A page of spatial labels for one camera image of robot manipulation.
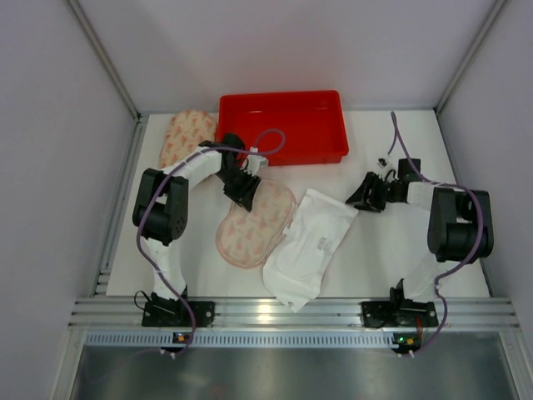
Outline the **pink floral laundry bag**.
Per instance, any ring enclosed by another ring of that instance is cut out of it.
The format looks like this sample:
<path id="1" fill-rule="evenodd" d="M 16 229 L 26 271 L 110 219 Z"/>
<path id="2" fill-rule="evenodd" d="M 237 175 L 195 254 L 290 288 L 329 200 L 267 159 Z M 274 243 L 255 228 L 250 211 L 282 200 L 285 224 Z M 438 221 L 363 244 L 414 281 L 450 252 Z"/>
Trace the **pink floral laundry bag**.
<path id="1" fill-rule="evenodd" d="M 159 155 L 159 168 L 187 158 L 204 141 L 216 136 L 216 119 L 202 110 L 185 110 L 171 117 Z"/>
<path id="2" fill-rule="evenodd" d="M 251 269 L 262 265 L 281 241 L 296 210 L 291 189 L 278 181 L 263 180 L 248 212 L 233 204 L 217 229 L 216 245 L 231 265 Z"/>

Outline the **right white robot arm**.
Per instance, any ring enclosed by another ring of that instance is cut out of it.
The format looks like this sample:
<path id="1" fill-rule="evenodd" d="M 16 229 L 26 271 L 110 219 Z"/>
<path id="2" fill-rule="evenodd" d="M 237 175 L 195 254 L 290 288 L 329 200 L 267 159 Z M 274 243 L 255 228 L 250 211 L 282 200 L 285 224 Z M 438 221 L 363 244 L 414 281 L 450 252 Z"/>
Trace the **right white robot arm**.
<path id="1" fill-rule="evenodd" d="M 428 253 L 401 280 L 407 298 L 429 302 L 450 275 L 492 253 L 491 196 L 484 190 L 425 181 L 418 158 L 402 158 L 396 168 L 381 158 L 379 166 L 382 172 L 367 172 L 346 205 L 381 213 L 389 203 L 404 203 L 429 213 Z"/>

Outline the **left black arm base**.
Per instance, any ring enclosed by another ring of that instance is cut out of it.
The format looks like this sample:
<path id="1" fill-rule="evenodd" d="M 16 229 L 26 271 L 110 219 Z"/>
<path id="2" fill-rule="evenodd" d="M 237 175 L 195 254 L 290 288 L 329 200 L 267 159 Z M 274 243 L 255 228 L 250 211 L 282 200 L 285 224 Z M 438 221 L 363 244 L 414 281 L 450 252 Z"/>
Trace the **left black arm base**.
<path id="1" fill-rule="evenodd" d="M 142 326 L 148 328 L 191 328 L 195 318 L 197 328 L 206 328 L 214 321 L 216 304 L 212 301 L 192 301 L 186 307 L 179 300 L 155 298 L 144 307 Z"/>

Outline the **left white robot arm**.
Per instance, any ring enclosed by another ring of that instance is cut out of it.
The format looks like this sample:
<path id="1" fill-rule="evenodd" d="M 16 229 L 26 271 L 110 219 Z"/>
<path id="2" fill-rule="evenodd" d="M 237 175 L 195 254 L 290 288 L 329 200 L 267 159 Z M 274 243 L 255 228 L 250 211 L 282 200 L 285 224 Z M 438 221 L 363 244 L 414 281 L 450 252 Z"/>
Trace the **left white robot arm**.
<path id="1" fill-rule="evenodd" d="M 154 272 L 152 292 L 163 300 L 185 302 L 187 283 L 182 268 L 171 261 L 173 244 L 185 232 L 189 193 L 205 179 L 216 176 L 223 194 L 250 212 L 261 179 L 257 171 L 265 161 L 257 148 L 228 133 L 221 142 L 204 141 L 183 160 L 142 173 L 132 222 L 137 228 L 137 248 Z"/>

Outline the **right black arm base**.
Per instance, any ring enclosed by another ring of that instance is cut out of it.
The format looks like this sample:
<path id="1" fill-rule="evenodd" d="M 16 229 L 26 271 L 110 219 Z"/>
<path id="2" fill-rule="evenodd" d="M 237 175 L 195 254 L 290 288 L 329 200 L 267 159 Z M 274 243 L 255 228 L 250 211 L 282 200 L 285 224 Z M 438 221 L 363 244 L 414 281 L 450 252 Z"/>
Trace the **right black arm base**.
<path id="1" fill-rule="evenodd" d="M 437 328 L 439 325 L 433 302 L 370 301 L 363 302 L 361 310 L 365 328 Z"/>

